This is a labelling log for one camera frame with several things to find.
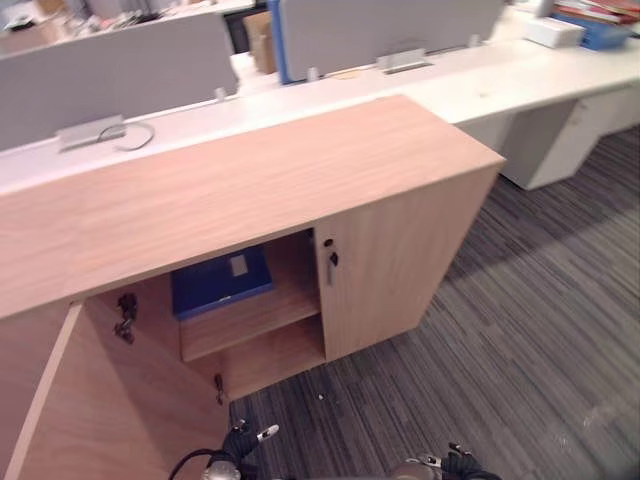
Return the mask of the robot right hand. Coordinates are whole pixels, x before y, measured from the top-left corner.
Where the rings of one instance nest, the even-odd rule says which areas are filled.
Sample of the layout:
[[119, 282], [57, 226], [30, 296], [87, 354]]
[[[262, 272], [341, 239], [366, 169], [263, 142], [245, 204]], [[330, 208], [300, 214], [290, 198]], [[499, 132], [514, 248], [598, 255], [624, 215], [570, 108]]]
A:
[[470, 451], [464, 450], [460, 444], [450, 442], [449, 452], [442, 459], [441, 471], [443, 479], [499, 479], [499, 476], [481, 466]]

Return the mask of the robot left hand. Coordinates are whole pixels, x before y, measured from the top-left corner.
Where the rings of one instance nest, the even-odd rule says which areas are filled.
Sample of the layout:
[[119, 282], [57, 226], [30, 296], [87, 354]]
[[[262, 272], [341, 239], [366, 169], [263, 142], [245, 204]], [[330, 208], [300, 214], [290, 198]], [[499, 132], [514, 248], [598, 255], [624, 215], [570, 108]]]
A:
[[258, 431], [247, 420], [241, 419], [226, 435], [223, 441], [223, 450], [236, 459], [243, 459], [260, 444], [275, 436], [279, 430], [280, 426], [273, 424]]

